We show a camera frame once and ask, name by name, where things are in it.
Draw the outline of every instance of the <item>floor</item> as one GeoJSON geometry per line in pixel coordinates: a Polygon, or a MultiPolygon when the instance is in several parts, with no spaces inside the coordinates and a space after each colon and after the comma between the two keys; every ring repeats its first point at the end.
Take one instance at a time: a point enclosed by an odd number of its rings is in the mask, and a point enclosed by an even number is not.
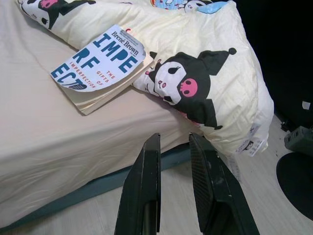
{"type": "MultiPolygon", "coordinates": [[[[237,159],[241,186],[261,235],[312,235],[313,221],[293,207],[277,182],[276,164],[288,153],[285,135],[274,117],[268,149],[237,159]]],[[[161,180],[160,235],[201,235],[190,163],[163,171],[161,180]]],[[[3,235],[113,235],[121,191],[117,188],[3,235]]]]}

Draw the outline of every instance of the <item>pink skull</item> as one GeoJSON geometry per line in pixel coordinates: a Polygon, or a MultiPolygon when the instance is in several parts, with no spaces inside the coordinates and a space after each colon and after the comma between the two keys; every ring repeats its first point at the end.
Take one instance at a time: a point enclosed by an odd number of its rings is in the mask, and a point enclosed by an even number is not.
{"type": "Polygon", "coordinates": [[[193,97],[198,90],[197,82],[192,78],[187,78],[180,84],[180,91],[185,97],[193,97]]]}
{"type": "Polygon", "coordinates": [[[42,8],[49,8],[50,6],[52,6],[53,4],[55,4],[57,2],[58,2],[58,0],[41,0],[40,6],[42,8]]]}

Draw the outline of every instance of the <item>gray device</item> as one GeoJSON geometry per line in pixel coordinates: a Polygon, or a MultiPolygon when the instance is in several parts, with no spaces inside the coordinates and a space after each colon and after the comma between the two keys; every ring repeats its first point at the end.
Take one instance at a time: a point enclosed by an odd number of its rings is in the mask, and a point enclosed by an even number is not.
{"type": "Polygon", "coordinates": [[[285,136],[285,147],[291,151],[313,157],[313,129],[299,126],[285,136]]]}

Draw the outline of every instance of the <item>bed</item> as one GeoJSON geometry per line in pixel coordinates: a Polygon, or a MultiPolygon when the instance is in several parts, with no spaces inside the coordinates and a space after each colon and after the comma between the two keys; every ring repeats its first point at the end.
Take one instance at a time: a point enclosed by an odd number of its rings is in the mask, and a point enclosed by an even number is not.
{"type": "Polygon", "coordinates": [[[0,2],[0,228],[87,182],[132,165],[145,140],[162,152],[201,133],[162,101],[128,88],[82,116],[48,71],[75,51],[0,2]]]}

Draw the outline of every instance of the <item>dark blue bed base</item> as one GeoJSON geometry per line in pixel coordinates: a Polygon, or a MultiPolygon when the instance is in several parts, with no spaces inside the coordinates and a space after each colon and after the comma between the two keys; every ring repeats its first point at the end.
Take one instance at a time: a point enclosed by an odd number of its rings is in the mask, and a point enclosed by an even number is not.
{"type": "MultiPolygon", "coordinates": [[[[161,154],[161,169],[169,169],[189,160],[189,144],[182,144],[161,154]]],[[[21,218],[13,224],[0,229],[0,233],[19,227],[25,223],[34,221],[36,219],[39,219],[40,217],[49,216],[79,202],[118,188],[123,185],[124,180],[126,179],[126,176],[128,175],[130,169],[131,166],[94,179],[88,182],[86,185],[82,186],[81,188],[75,190],[74,192],[71,192],[64,197],[50,202],[49,204],[21,218]]]]}

